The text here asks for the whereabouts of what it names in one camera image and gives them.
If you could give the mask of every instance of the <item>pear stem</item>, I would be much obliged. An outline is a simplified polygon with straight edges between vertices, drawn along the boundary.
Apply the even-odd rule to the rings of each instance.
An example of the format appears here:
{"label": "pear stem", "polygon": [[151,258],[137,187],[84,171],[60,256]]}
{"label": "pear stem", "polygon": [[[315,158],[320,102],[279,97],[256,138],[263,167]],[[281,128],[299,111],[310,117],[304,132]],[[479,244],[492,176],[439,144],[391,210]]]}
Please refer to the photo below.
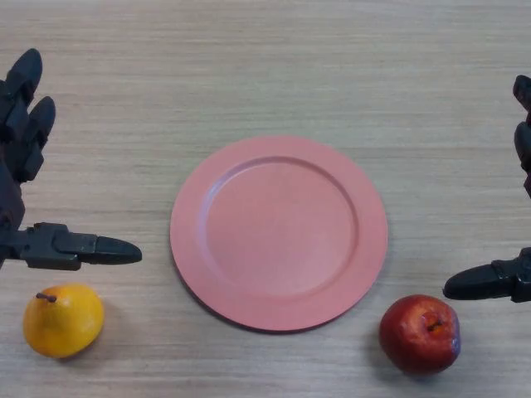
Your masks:
{"label": "pear stem", "polygon": [[56,296],[49,296],[48,294],[44,294],[44,293],[37,293],[35,297],[39,299],[46,299],[48,300],[49,303],[54,303],[55,301],[57,301]]}

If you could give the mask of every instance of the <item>yellow pear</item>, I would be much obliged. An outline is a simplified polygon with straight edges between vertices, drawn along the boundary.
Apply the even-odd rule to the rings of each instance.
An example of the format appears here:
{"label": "yellow pear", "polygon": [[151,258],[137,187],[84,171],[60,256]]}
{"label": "yellow pear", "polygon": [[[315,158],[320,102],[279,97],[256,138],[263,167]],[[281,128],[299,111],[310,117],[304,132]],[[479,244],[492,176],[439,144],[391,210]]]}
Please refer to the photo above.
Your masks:
{"label": "yellow pear", "polygon": [[27,304],[24,337],[36,352],[52,358],[76,354],[100,334],[105,311],[94,290],[66,284],[43,290]]}

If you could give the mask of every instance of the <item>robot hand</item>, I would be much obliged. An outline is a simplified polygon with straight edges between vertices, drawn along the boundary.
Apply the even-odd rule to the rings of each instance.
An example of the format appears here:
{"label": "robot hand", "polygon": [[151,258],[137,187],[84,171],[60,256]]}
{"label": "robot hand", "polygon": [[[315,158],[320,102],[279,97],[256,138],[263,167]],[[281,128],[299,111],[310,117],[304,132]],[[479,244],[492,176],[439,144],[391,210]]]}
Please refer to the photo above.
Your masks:
{"label": "robot hand", "polygon": [[0,80],[0,268],[5,259],[25,260],[31,268],[67,270],[78,270],[82,262],[140,261],[142,252],[135,245],[71,233],[62,224],[40,223],[18,231],[25,212],[21,184],[37,176],[56,117],[50,97],[27,113],[41,74],[41,55],[31,49],[13,65],[6,80]]}
{"label": "robot hand", "polygon": [[[528,112],[526,121],[514,132],[514,146],[522,169],[528,175],[524,187],[531,196],[531,79],[518,76],[513,94]],[[452,276],[443,294],[458,300],[511,297],[515,303],[531,301],[531,248],[523,249],[513,260],[496,260]]]}

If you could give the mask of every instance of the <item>apple stem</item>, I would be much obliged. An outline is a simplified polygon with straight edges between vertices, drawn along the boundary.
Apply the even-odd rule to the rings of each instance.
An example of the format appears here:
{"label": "apple stem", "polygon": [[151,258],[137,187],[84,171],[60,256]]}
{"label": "apple stem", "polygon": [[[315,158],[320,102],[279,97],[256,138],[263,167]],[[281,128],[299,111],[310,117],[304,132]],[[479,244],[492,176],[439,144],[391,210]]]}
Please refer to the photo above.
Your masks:
{"label": "apple stem", "polygon": [[57,301],[56,296],[49,296],[48,294],[44,294],[44,293],[37,293],[35,297],[39,299],[46,299],[48,300],[49,303],[54,303],[55,301]]}
{"label": "apple stem", "polygon": [[428,326],[428,332],[433,332],[435,329],[437,329],[439,326],[442,326],[442,322],[440,319],[437,319],[437,322],[431,324]]}

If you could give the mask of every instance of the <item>table surface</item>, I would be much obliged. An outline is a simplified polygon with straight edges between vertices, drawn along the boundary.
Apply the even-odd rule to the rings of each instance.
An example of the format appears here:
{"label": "table surface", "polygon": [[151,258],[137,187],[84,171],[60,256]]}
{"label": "table surface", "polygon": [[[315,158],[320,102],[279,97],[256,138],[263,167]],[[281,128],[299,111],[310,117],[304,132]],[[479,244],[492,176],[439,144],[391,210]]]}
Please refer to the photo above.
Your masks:
{"label": "table surface", "polygon": [[[531,389],[531,305],[453,302],[462,353],[419,381],[375,330],[407,294],[529,244],[531,202],[513,147],[512,97],[531,66],[524,0],[2,0],[0,70],[43,54],[38,98],[58,115],[25,224],[138,244],[136,265],[77,273],[7,262],[0,272],[0,396],[499,397]],[[372,178],[387,260],[368,295],[311,332],[226,325],[176,276],[168,219],[186,176],[261,134],[328,143]],[[27,300],[75,281],[105,300],[105,329],[68,362],[24,342]]]}

